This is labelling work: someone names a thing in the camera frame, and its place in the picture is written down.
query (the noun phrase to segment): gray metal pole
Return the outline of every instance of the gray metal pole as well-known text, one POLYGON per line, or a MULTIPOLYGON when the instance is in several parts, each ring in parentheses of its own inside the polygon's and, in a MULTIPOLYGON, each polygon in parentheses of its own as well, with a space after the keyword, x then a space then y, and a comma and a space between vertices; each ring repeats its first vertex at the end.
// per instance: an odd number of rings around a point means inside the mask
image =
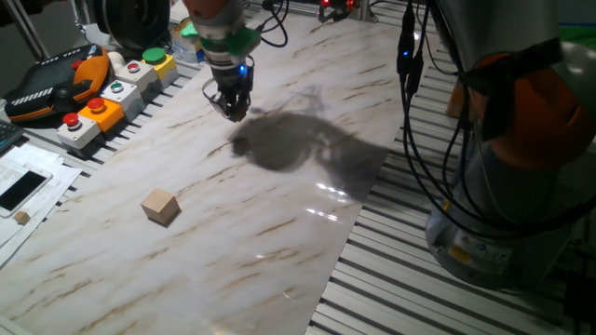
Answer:
POLYGON ((5 0, 5 4, 7 5, 8 13, 14 20, 17 29, 19 29, 20 35, 25 40, 27 47, 29 47, 35 59, 37 61, 49 59, 49 52, 47 52, 46 46, 44 46, 41 38, 39 38, 37 30, 29 20, 29 16, 20 1, 5 0))

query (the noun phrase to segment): white marble table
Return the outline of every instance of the white marble table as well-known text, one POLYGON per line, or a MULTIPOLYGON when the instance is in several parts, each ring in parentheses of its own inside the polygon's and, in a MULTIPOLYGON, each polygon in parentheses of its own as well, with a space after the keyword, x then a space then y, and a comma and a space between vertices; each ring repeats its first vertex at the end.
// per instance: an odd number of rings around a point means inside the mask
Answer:
POLYGON ((214 112, 202 71, 0 270, 0 315, 33 334, 305 332, 403 118, 399 30, 286 26, 253 54, 249 116, 214 112), (140 206, 156 187, 183 210, 168 228, 140 206))

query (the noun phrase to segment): white paper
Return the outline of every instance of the white paper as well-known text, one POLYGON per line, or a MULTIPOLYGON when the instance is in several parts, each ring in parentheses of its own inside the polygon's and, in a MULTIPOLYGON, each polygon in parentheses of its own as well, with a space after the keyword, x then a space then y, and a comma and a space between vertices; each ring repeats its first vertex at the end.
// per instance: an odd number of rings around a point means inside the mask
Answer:
POLYGON ((13 148, 2 161, 10 160, 18 165, 30 164, 41 168, 53 175, 53 178, 35 194, 20 210, 29 214, 31 219, 23 227, 12 219, 0 220, 0 267, 19 249, 27 238, 37 229, 42 220, 54 208, 66 190, 75 182, 81 170, 64 166, 59 154, 25 144, 20 148, 13 148), (10 235, 6 241, 2 236, 10 235))

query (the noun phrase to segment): wooden cube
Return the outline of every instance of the wooden cube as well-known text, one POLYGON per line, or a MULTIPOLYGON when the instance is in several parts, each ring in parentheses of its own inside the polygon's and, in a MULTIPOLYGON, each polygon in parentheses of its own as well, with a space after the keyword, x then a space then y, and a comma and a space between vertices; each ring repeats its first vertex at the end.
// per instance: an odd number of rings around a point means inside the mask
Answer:
POLYGON ((162 225, 169 225, 181 211, 176 197, 161 189, 154 189, 141 202, 141 206, 147 218, 162 225))
POLYGON ((24 211, 18 211, 17 214, 15 214, 15 220, 20 225, 27 224, 27 222, 29 222, 30 219, 31 218, 29 217, 29 214, 27 214, 24 211))

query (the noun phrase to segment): control box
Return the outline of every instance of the control box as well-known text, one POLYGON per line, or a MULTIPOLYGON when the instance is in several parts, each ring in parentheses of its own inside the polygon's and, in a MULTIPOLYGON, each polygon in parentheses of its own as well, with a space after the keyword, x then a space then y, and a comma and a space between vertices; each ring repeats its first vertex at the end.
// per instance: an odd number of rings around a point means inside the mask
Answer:
POLYGON ((157 77, 163 88, 170 86, 180 77, 176 61, 160 47, 150 48, 143 52, 142 62, 150 64, 156 69, 157 77))
POLYGON ((100 130, 104 133, 114 127, 118 121, 125 120, 126 122, 122 107, 118 103, 104 98, 91 99, 87 103, 87 107, 78 114, 97 122, 100 130))
POLYGON ((115 74, 117 80, 136 85, 145 104, 153 101, 161 93, 161 81, 153 66, 142 61, 132 60, 115 74))
POLYGON ((66 149, 82 159, 90 159, 105 143, 97 123, 77 113, 69 113, 62 119, 64 124, 57 135, 66 149))
POLYGON ((122 81, 116 80, 106 87, 101 97, 119 103, 128 122, 132 122, 145 109, 137 86, 122 81))

